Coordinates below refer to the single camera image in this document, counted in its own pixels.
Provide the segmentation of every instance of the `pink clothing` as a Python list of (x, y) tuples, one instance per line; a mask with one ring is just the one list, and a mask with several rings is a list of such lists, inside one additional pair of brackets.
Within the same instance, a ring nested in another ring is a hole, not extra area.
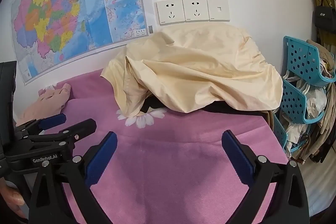
[(60, 114), (70, 97), (71, 86), (64, 84), (58, 90), (46, 90), (35, 103), (29, 106), (22, 116), (16, 121), (19, 126), (30, 120), (48, 118)]
[[(221, 135), (227, 129), (256, 155), (287, 162), (262, 117), (203, 110), (184, 114), (163, 108), (125, 118), (110, 83), (99, 77), (100, 72), (66, 81), (72, 86), (63, 109), (67, 121), (49, 132), (93, 118), (96, 132), (77, 142), (73, 155), (83, 155), (109, 131), (117, 134), (117, 150), (98, 184), (91, 187), (114, 224), (225, 223), (248, 189), (221, 147)], [(265, 215), (274, 186), (254, 223)], [(85, 223), (69, 185), (64, 187), (76, 220)]]

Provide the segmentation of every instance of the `map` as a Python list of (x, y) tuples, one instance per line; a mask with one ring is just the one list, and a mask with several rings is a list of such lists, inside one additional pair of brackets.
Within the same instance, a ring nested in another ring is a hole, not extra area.
[(106, 46), (149, 35), (153, 25), (147, 14), (143, 0), (15, 0), (13, 45), (24, 82)]

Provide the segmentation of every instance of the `metal bolt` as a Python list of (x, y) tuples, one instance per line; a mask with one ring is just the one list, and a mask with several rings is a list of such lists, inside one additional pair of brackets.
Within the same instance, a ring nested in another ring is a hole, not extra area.
[(261, 162), (261, 163), (265, 163), (265, 162), (267, 162), (267, 158), (265, 157), (265, 156), (259, 156), (258, 157), (258, 160)]
[(80, 162), (81, 160), (82, 160), (82, 157), (81, 157), (81, 156), (74, 156), (73, 159), (72, 159), (72, 161), (73, 161), (74, 163), (78, 163), (78, 162)]
[(47, 167), (49, 165), (49, 161), (48, 160), (45, 160), (43, 163), (42, 163), (42, 166), (43, 167)]
[(297, 163), (296, 163), (295, 161), (293, 161), (293, 160), (291, 160), (291, 161), (289, 162), (289, 164), (290, 164), (292, 167), (297, 167)]

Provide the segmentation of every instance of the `black bag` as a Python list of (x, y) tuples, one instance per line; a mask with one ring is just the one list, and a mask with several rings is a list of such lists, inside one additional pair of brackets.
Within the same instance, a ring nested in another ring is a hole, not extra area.
[(331, 6), (320, 6), (315, 9), (315, 26), (330, 33), (336, 33), (336, 10)]

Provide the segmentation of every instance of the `wall outlet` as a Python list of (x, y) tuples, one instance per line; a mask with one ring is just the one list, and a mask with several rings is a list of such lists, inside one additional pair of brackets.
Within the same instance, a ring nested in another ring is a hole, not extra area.
[(156, 2), (160, 24), (184, 22), (182, 0), (163, 0)]
[(208, 0), (210, 20), (230, 21), (228, 0)]
[(209, 20), (207, 0), (182, 0), (185, 21)]

